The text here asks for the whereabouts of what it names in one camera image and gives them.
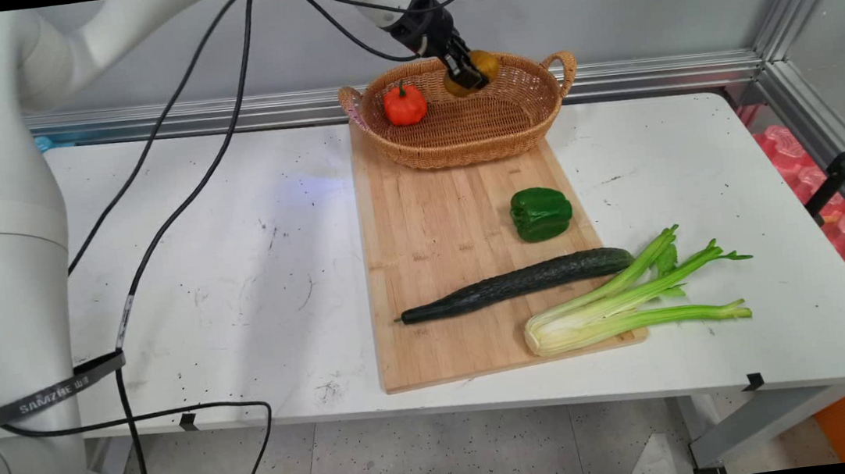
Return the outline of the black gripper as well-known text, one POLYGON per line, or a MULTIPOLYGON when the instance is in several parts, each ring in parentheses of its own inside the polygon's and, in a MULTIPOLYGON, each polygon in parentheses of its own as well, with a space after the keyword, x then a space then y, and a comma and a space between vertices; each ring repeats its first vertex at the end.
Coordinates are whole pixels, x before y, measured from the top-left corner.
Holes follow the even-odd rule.
POLYGON ((415 0, 387 33, 414 54, 443 59, 449 80, 459 80, 467 92, 480 91, 491 82, 488 52, 469 50, 453 16, 438 0, 415 0))

